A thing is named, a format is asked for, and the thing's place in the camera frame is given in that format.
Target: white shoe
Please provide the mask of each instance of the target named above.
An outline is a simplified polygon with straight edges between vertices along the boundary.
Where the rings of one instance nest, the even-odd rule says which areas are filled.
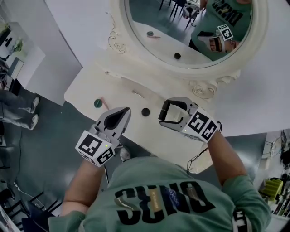
[[[36,124],[38,123],[38,119],[39,119],[39,116],[36,114],[32,117],[32,124],[31,124],[31,130],[33,130],[36,126]]]
[[[120,158],[122,160],[122,163],[124,163],[126,160],[131,159],[131,154],[125,147],[122,147],[120,149]]]
[[[39,104],[39,101],[40,101],[40,98],[39,97],[36,97],[33,100],[33,102],[32,102],[33,108],[31,109],[31,112],[30,113],[34,114],[35,109],[36,109],[37,105]]]

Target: ornate mirror frame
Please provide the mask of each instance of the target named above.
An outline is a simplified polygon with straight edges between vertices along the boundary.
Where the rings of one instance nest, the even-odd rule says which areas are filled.
[[[252,0],[252,22],[247,35],[235,52],[223,59],[198,65],[197,68],[181,68],[168,64],[152,55],[139,41],[131,28],[132,16],[126,8],[128,0],[110,0],[113,29],[108,38],[108,48],[125,55],[133,61],[139,61],[159,75],[180,78],[186,81],[193,94],[208,100],[213,97],[219,83],[228,84],[240,75],[240,69],[257,53],[268,28],[268,3],[265,0]]]

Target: white wall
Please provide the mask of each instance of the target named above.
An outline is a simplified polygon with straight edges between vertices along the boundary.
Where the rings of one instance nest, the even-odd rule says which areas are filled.
[[[269,29],[262,48],[213,101],[215,119],[227,136],[290,128],[290,6],[286,0],[268,2]]]
[[[85,66],[106,49],[112,29],[109,0],[45,0],[76,57]]]
[[[32,77],[34,76],[35,71],[39,68],[39,65],[44,60],[44,58],[45,54],[43,51],[38,46],[34,45],[29,50],[25,58],[25,63],[17,76],[17,80],[22,85],[22,87],[31,91],[32,93],[35,93],[34,88],[31,88],[30,86],[32,84]]]
[[[28,89],[62,105],[64,93],[81,65],[63,39],[46,4],[41,0],[4,0],[8,11],[45,58],[29,81]]]

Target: graphic print on shirt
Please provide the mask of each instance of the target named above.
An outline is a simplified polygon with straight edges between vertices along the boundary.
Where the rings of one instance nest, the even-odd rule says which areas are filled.
[[[127,209],[117,210],[120,222],[125,225],[134,225],[140,220],[145,223],[158,223],[177,212],[204,213],[215,208],[195,181],[181,182],[179,187],[177,183],[173,183],[169,186],[147,185],[126,188],[116,192],[115,197],[116,205]],[[134,202],[137,200],[139,205],[133,204],[131,200]]]
[[[214,0],[212,6],[233,27],[243,17],[242,12],[233,9],[225,0]]]

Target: black round object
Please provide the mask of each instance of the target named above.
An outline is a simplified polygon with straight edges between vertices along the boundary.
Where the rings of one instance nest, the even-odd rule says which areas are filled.
[[[174,58],[175,58],[175,59],[179,60],[180,57],[181,57],[181,55],[180,55],[179,53],[175,53],[175,54],[174,54]]]
[[[148,108],[144,108],[142,111],[141,111],[141,114],[144,116],[144,117],[147,117],[149,114],[150,114],[150,110]]]

